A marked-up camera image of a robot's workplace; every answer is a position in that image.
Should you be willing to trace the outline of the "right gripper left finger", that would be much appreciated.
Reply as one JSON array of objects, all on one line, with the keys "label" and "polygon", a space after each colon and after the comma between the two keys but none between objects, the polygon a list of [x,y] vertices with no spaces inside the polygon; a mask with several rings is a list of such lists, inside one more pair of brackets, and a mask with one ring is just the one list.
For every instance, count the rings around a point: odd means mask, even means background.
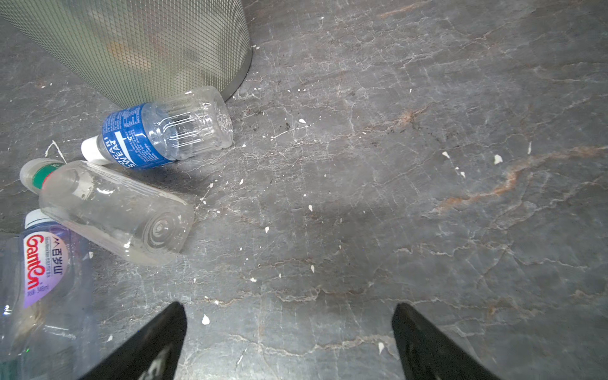
[{"label": "right gripper left finger", "polygon": [[172,302],[82,378],[172,380],[187,326],[185,307]]}]

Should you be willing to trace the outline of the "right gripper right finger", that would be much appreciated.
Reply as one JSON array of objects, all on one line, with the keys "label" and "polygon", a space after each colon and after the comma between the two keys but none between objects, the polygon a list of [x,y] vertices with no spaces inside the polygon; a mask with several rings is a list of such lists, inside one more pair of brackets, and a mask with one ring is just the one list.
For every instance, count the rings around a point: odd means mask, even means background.
[{"label": "right gripper right finger", "polygon": [[399,303],[391,321],[407,379],[499,378],[408,303]]}]

